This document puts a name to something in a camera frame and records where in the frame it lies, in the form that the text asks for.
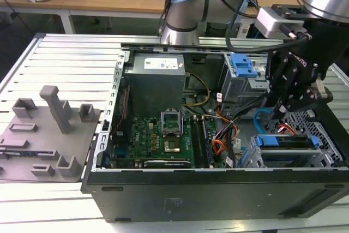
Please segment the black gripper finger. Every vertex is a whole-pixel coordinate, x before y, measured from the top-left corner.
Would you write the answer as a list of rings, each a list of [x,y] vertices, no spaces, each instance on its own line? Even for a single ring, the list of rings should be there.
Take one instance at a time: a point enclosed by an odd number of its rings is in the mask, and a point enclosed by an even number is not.
[[[317,107],[319,103],[330,103],[333,94],[327,87],[307,87],[295,90],[285,101],[285,108],[289,112],[305,111]]]
[[[299,92],[295,84],[299,73],[298,56],[290,51],[268,53],[266,79],[269,91],[266,106],[272,108],[270,119],[282,119],[287,112],[298,110]]]

